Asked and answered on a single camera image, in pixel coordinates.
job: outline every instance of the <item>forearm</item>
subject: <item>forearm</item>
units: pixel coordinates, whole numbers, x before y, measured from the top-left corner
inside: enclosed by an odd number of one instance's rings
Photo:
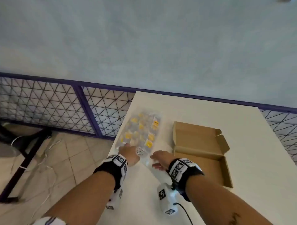
[[[206,225],[272,225],[244,200],[205,176],[189,177],[186,193]]]
[[[95,225],[115,187],[114,177],[94,173],[61,198],[44,216],[58,217],[69,225]]]

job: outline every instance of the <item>tattoo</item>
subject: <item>tattoo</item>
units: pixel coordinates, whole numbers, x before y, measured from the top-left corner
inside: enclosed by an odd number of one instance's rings
[[[240,215],[238,213],[233,213],[232,215],[232,219],[230,222],[229,222],[229,225],[238,225],[237,223],[237,218],[240,218]]]

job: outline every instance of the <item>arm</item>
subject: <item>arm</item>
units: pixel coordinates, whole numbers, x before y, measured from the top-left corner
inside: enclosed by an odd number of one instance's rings
[[[167,151],[156,151],[151,158],[159,161],[152,165],[159,170],[168,169],[176,159]],[[203,175],[189,177],[186,193],[206,225],[272,225],[244,200]]]
[[[131,167],[139,161],[135,146],[120,147],[119,154],[123,155],[128,166]],[[95,225],[102,215],[115,187],[114,177],[99,171],[81,182],[63,198],[61,198],[44,215],[58,217],[68,225]]]

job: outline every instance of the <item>person's left hand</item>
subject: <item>person's left hand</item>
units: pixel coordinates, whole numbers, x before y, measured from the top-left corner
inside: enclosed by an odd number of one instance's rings
[[[131,146],[129,143],[119,148],[119,154],[126,158],[128,167],[134,166],[140,160],[140,157],[136,154],[136,147]]]

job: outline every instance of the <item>box lid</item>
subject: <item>box lid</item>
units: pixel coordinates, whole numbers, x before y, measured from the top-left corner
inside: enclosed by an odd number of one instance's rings
[[[220,129],[175,121],[173,141],[178,152],[224,155],[230,148]]]

